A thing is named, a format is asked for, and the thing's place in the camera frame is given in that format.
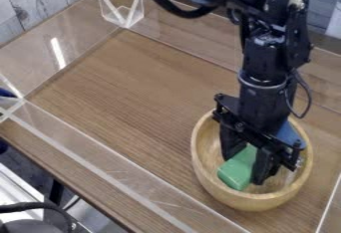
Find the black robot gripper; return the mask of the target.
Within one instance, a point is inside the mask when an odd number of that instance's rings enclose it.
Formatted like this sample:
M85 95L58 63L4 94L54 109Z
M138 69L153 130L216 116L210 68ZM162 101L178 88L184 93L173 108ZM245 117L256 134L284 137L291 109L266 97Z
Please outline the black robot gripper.
M230 160L249 144L257 148L252 182L262 185L281 166L295 171L305 141L289 124L300 82L285 78L264 84L240 79L240 97L214 96L212 117L220 124L221 154Z

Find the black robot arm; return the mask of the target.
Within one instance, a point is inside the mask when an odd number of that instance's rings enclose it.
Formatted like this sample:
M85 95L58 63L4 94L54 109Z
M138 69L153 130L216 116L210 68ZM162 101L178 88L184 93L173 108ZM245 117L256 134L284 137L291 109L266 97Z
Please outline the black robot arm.
M154 0L174 15L196 19L217 8L240 27L244 62L238 71L240 95L214 96L212 112L220 124L221 153L232 160L249 145L256 147L250 182L261 185L281 167L297 168L304 138L289 118L307 116L293 108L296 91L309 88L299 68L311 62L309 0L190 0L184 10L172 0Z

